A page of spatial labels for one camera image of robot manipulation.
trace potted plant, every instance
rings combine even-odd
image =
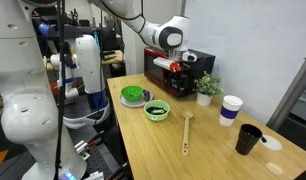
[[[222,94],[224,90],[219,87],[220,82],[221,78],[208,74],[206,71],[203,72],[203,76],[200,79],[195,79],[197,103],[202,106],[208,106],[213,96]]]

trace white flower pot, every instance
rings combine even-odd
[[[212,101],[213,96],[204,95],[201,93],[197,93],[196,102],[201,106],[208,106]]]

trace wooden spoon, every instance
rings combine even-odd
[[[190,123],[190,119],[193,117],[193,112],[189,110],[184,110],[182,112],[182,116],[185,118],[182,154],[184,156],[187,156],[189,154],[189,123]]]

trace cable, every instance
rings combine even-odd
[[[95,141],[96,139],[100,138],[101,136],[103,136],[105,133],[104,130],[100,131],[99,133],[97,133],[96,135],[94,135],[89,141],[88,143]]]
[[[0,174],[0,177],[6,173],[6,171],[8,171],[21,157],[23,156],[23,154],[19,155],[19,157],[9,166],[7,167],[1,174]]]
[[[108,11],[110,11],[110,13],[112,13],[114,16],[116,16],[116,17],[118,17],[118,18],[120,18],[120,19],[123,19],[123,20],[134,20],[134,19],[137,19],[137,18],[139,18],[140,16],[142,16],[142,14],[139,14],[139,15],[137,15],[137,16],[135,16],[135,17],[132,17],[132,18],[124,18],[124,17],[122,17],[122,16],[119,16],[119,15],[117,15],[113,10],[111,10],[104,2],[102,2],[102,4],[105,6],[105,8],[108,10]]]
[[[207,63],[205,57],[202,57],[202,58],[198,59],[198,61],[196,61],[195,65],[196,65],[197,67],[195,67],[195,68],[192,68],[192,67],[189,65],[190,62],[183,62],[183,64],[184,64],[184,65],[187,65],[188,67],[190,67],[191,70],[199,69],[199,68],[201,68],[205,63]]]
[[[100,77],[101,78],[101,80],[100,80],[100,89],[101,89],[101,92],[102,92],[102,82],[103,82],[103,80],[102,80],[102,77]],[[97,107],[97,112],[96,112],[96,119],[95,119],[95,122],[94,122],[94,125],[96,125],[97,124],[97,121],[99,120],[99,114],[100,114],[100,107],[101,107],[101,104],[102,104],[102,98],[103,98],[103,92],[101,93],[101,97],[100,97],[100,99],[99,99],[99,104],[98,104],[98,107]]]
[[[107,177],[106,180],[115,180],[119,176],[119,174],[126,171],[126,168],[128,166],[128,162],[125,162],[121,167],[119,167],[111,176]]]
[[[141,0],[141,14],[144,17],[144,14],[143,14],[143,0]]]
[[[77,88],[77,90],[79,90],[81,87],[83,87],[84,86],[84,84],[82,84],[82,85],[80,85],[78,88]]]
[[[144,19],[144,23],[143,23],[143,25],[142,25],[140,31],[137,32],[138,34],[140,34],[140,33],[142,32],[142,30],[144,29],[144,26],[145,26],[145,24],[146,24],[146,19],[145,19],[145,17],[143,17],[143,19]]]
[[[59,94],[59,114],[58,114],[58,138],[56,146],[56,157],[55,157],[55,174],[54,180],[59,179],[59,168],[61,168],[61,139],[62,139],[62,126],[64,116],[64,100],[65,100],[65,62],[64,62],[64,21],[65,21],[65,0],[57,0],[57,21],[59,30],[59,44],[60,44],[60,61],[61,61],[61,78],[62,85],[60,87]]]

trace wooden table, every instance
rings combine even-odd
[[[134,179],[294,179],[306,170],[306,151],[300,149],[244,112],[239,112],[231,127],[218,122],[222,100],[213,98],[202,107],[196,95],[173,98],[151,83],[143,74],[108,79],[115,114],[120,126]],[[164,121],[148,120],[143,108],[120,103],[120,91],[128,85],[149,89],[154,99],[171,108]],[[189,155],[181,154],[184,118],[191,110]],[[235,151],[241,124],[253,124],[263,134],[277,138],[281,151],[272,151],[260,142],[247,156]]]

